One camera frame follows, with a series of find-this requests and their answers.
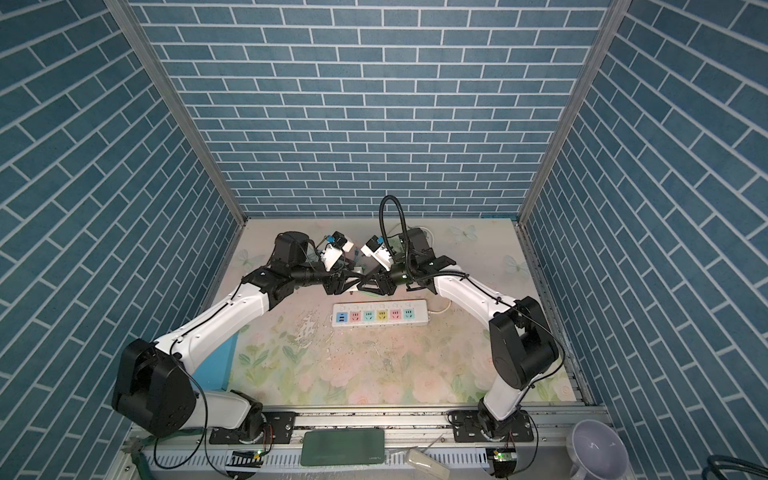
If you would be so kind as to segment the white power strip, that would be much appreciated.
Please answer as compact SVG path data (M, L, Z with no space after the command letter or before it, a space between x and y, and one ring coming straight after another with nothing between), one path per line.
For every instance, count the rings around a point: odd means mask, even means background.
M428 323L427 302L423 299L337 303L331 315L331 326L334 328L421 326Z

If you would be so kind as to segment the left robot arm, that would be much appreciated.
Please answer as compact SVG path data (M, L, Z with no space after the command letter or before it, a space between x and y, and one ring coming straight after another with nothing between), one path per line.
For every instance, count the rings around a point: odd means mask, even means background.
M353 271L345 256L353 244L336 232L317 249L308 235L279 234L266 264L245 275L222 300L155 340L123 350L113 409L163 438L183 429L223 429L240 443L264 437L262 404L244 393L206 391L194 373L221 345L254 319L273 310L299 287L322 285L342 292Z

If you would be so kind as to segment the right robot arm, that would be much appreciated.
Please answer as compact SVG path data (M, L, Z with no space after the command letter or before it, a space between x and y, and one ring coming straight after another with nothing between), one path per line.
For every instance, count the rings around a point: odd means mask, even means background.
M364 274L357 288L364 290L373 282L371 292L390 295L400 284L416 285L461 307L487 328L496 378L479 401L478 424L488 438L501 438L510 432L528 391L560 358L560 344L540 304L530 296L514 299L493 291L453 259L436 256L420 229L410 229L398 240L400 253L385 237L374 236L360 248L378 265Z

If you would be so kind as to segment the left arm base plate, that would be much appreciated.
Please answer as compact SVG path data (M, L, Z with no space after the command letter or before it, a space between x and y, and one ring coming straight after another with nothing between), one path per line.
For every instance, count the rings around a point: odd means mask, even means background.
M213 428L208 441L213 445L288 444L296 417L297 413L293 411L251 413L235 429Z

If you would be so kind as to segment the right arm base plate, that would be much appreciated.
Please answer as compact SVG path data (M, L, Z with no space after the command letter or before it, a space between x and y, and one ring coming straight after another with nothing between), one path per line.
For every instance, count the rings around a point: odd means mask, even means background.
M447 420L456 443L532 442L533 424L528 412L518 409L504 420L495 419L485 410L449 411Z

